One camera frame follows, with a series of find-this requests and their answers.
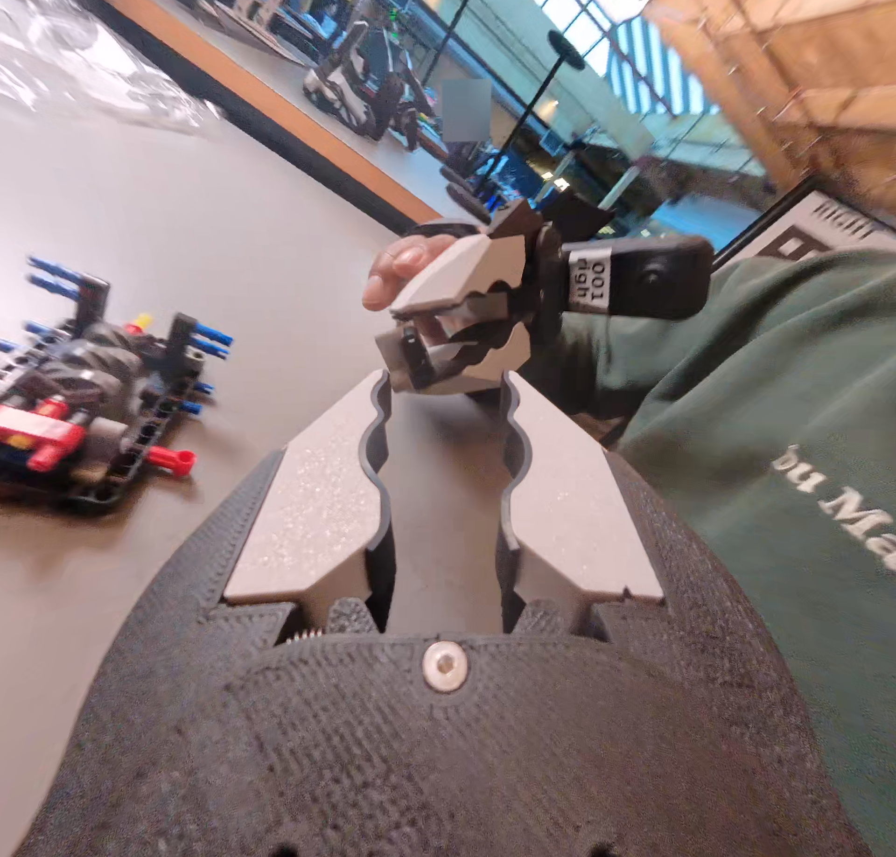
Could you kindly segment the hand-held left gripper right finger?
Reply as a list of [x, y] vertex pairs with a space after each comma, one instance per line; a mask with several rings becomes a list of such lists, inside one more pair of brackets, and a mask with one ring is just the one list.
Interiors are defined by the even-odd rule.
[[591, 605], [662, 605], [664, 592], [605, 449], [515, 371], [501, 387], [504, 463], [497, 580], [503, 630], [550, 603], [560, 628], [585, 627]]

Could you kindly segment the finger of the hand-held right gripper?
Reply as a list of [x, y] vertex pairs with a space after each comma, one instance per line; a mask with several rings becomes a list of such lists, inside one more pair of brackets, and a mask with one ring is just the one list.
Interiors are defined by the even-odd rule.
[[406, 285], [390, 306], [394, 319], [459, 307], [495, 284], [518, 288], [526, 265], [525, 236], [466, 236], [456, 241]]
[[[375, 344], [388, 371], [395, 392], [415, 393], [409, 387], [399, 357], [399, 333], [394, 327], [375, 337]], [[531, 338], [523, 325], [512, 327], [501, 346], [462, 341], [465, 346], [454, 362], [439, 370], [434, 383], [422, 393], [474, 393], [500, 387], [504, 374], [518, 370], [531, 356]]]

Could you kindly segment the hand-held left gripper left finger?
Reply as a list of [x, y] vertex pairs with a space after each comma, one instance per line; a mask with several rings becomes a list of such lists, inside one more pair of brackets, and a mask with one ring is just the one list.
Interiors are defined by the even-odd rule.
[[384, 632], [391, 608], [391, 505], [379, 472], [391, 417], [386, 370], [369, 373], [284, 449], [224, 588], [229, 605], [292, 603], [323, 627], [359, 600]]

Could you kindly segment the black lego beam blue pin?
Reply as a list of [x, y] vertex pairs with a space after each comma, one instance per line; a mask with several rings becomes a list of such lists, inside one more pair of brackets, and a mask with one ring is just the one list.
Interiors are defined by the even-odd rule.
[[436, 369], [423, 337], [412, 326], [404, 326], [399, 333], [399, 357], [411, 390], [422, 393], [435, 381]]

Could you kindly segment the lego engine assembly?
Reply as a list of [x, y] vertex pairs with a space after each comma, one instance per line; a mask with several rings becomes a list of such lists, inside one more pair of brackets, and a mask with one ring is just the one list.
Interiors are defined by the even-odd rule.
[[28, 321], [30, 340], [2, 340], [2, 498], [104, 514], [148, 471], [174, 480], [196, 465], [164, 444], [185, 415], [214, 393], [208, 359], [226, 360], [232, 337], [185, 314], [163, 336], [151, 317], [106, 318], [107, 281], [28, 257], [28, 281], [73, 303], [56, 326]]

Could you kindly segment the person's right hand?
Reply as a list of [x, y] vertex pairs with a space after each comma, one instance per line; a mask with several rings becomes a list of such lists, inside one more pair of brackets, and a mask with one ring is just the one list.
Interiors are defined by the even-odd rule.
[[380, 251], [369, 270], [362, 294], [367, 311], [389, 308], [410, 280], [456, 242], [454, 236], [408, 236]]

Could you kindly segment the white black legged robot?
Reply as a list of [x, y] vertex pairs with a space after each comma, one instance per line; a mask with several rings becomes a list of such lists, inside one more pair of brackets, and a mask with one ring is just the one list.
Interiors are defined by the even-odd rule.
[[420, 147], [421, 121], [434, 111], [408, 51], [365, 19], [352, 23], [308, 71], [302, 90], [356, 135], [379, 142], [393, 131], [409, 153]]

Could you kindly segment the black pole stand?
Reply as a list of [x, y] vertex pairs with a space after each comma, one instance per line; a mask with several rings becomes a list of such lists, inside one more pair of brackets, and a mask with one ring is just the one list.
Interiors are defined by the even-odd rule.
[[541, 81], [535, 95], [525, 106], [522, 114], [514, 124], [511, 132], [504, 140], [504, 143], [492, 157], [488, 167], [486, 168], [486, 171], [483, 174], [485, 179], [487, 179], [492, 173], [497, 170], [498, 164], [504, 158], [507, 150], [510, 148], [510, 146], [512, 146], [512, 143], [520, 134], [524, 125], [528, 122], [536, 105], [542, 99], [544, 93], [551, 85], [557, 72], [564, 66], [568, 66], [574, 71], [583, 71], [586, 66], [586, 62], [583, 59], [581, 53], [560, 31], [556, 29], [550, 30], [547, 34], [547, 42], [549, 47], [554, 51], [554, 63], [552, 64], [544, 79]]

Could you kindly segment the person's green sweatshirt torso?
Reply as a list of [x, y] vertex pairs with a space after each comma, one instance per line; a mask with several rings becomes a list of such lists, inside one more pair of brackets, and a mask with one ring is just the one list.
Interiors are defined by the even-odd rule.
[[784, 446], [732, 430], [630, 440], [630, 425], [620, 452], [756, 606], [850, 818], [894, 855], [894, 421], [870, 422], [827, 413]]

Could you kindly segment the orange-edged table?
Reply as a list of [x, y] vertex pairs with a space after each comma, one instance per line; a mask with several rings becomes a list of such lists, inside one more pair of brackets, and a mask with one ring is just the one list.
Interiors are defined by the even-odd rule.
[[196, 98], [354, 208], [403, 234], [468, 216], [445, 192], [440, 165], [393, 136], [352, 133], [303, 95], [304, 71], [198, 20], [175, 0], [78, 0]]

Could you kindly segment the clear plastic bag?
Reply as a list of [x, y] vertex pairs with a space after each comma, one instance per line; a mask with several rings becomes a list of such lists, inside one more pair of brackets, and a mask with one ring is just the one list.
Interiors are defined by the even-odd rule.
[[46, 117], [190, 136], [223, 120], [76, 0], [1, 0], [1, 101]]

